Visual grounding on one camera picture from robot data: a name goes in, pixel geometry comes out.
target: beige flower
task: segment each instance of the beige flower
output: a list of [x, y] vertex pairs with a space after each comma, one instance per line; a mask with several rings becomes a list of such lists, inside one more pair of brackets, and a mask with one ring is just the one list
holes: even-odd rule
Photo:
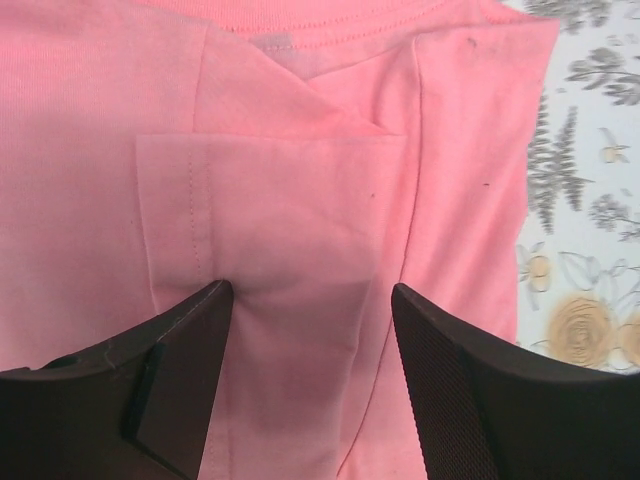
[[640, 366], [640, 312], [635, 312], [629, 321], [620, 327], [618, 341], [627, 360]]
[[590, 298], [569, 298], [558, 306], [549, 323], [551, 355], [581, 367], [601, 366], [614, 341], [609, 310]]
[[529, 285], [534, 292], [549, 290], [551, 284], [551, 262], [543, 255], [533, 257], [529, 261]]

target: folded fabric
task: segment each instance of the folded fabric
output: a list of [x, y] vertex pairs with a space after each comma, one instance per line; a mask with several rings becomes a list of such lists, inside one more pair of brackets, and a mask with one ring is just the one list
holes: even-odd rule
[[225, 278], [200, 477], [425, 478], [391, 290], [514, 339], [556, 22], [490, 0], [144, 3], [0, 3], [0, 368]]

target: floral pattern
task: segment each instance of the floral pattern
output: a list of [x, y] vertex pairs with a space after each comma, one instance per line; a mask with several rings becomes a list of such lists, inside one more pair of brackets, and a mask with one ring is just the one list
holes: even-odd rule
[[528, 149], [518, 345], [640, 370], [640, 0], [503, 0], [562, 29]]

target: pink cloth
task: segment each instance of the pink cloth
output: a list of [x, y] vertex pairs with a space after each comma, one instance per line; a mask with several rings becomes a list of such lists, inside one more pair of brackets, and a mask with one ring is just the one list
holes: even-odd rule
[[0, 368], [226, 278], [200, 478], [424, 479], [391, 288], [514, 339], [556, 22], [490, 0], [145, 3], [0, 2]]

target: pink garment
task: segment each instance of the pink garment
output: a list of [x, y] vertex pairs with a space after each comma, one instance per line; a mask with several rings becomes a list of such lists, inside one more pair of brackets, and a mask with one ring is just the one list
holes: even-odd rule
[[226, 278], [200, 479], [423, 480], [391, 288], [514, 339], [556, 22], [491, 0], [144, 3], [0, 1], [0, 369]]

